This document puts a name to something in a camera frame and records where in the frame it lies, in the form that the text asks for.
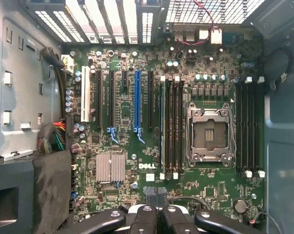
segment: white pci slot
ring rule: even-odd
[[[81,122],[90,121],[90,68],[82,66],[81,81]]]

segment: motherboard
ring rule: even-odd
[[[253,217],[264,201],[262,45],[229,36],[223,45],[70,48],[76,217],[145,204],[149,188]]]

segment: ventilation grille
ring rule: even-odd
[[[215,24],[241,24],[265,0],[199,0]],[[210,17],[193,0],[171,0],[167,23],[211,23]]]

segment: green circuit board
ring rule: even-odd
[[[124,203],[144,204],[145,187],[165,187],[167,197],[199,196],[213,210],[233,219],[241,218],[233,209],[233,201],[242,198],[248,204],[247,214],[250,217],[254,216],[257,207],[263,207],[264,179],[256,176],[252,178],[241,176],[236,168],[235,157],[226,166],[221,162],[197,162],[195,166],[190,165],[186,158],[188,144],[185,130],[188,125],[184,117],[190,103],[195,103],[201,109],[221,109],[227,103],[233,113],[232,124],[236,136],[237,97],[233,80],[261,75],[262,67],[258,58],[262,55],[262,43],[261,38],[232,40],[222,47],[207,43],[191,48],[191,50],[196,49],[197,52],[192,51],[190,54],[187,47],[183,47],[183,53],[180,54],[176,52],[177,48],[174,48],[171,54],[172,45],[169,44],[158,48],[120,46],[70,48],[68,53],[72,50],[77,53],[74,58],[75,71],[81,71],[82,66],[91,65],[95,66],[95,74],[98,76],[97,71],[101,71],[100,81],[90,73],[91,100],[88,122],[81,122],[81,89],[83,89],[81,81],[75,81],[74,76],[68,77],[67,80],[67,89],[74,93],[73,111],[70,115],[73,115],[74,123],[85,127],[83,132],[74,135],[73,141],[80,145],[79,153],[76,154],[77,199],[81,196],[85,197],[83,204],[76,208],[76,216],[117,208]],[[178,66],[168,66],[168,61],[176,61]],[[244,62],[255,62],[255,66],[251,68],[243,66]],[[140,141],[137,132],[134,132],[136,70],[141,71],[140,127],[142,140],[145,143]],[[127,72],[126,83],[122,71]],[[152,84],[149,83],[150,72],[153,74]],[[216,75],[215,81],[212,80],[213,75]],[[222,75],[225,75],[225,80],[220,80]],[[161,79],[164,77],[166,80],[179,77],[180,81],[183,81],[181,110],[183,119],[180,127],[184,172],[178,175],[178,179],[172,177],[164,179],[161,176],[161,160],[164,153],[161,150],[163,129],[161,118],[165,118],[162,115]],[[111,108],[113,108],[113,120],[110,116]],[[258,116],[258,124],[263,126],[263,109]],[[107,128],[111,127],[111,121],[116,128],[115,139],[118,143],[111,139],[111,134],[107,131]],[[258,135],[263,141],[263,128],[259,128]],[[260,144],[258,152],[260,163],[263,164],[263,144]],[[107,170],[111,167],[103,161],[107,158],[113,161],[113,156],[120,156],[116,160],[124,161],[118,161],[115,168],[110,168],[108,176],[113,176],[111,173],[115,170],[118,174],[117,179],[101,180],[100,176],[107,175],[104,172],[105,167]],[[119,166],[120,163],[124,164],[124,169]],[[196,206],[189,201],[177,203],[185,205],[190,211],[196,209]]]

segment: cpu socket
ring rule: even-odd
[[[234,154],[229,149],[229,104],[221,109],[200,109],[191,102],[186,119],[187,160],[190,167],[199,162],[222,162],[229,167]]]

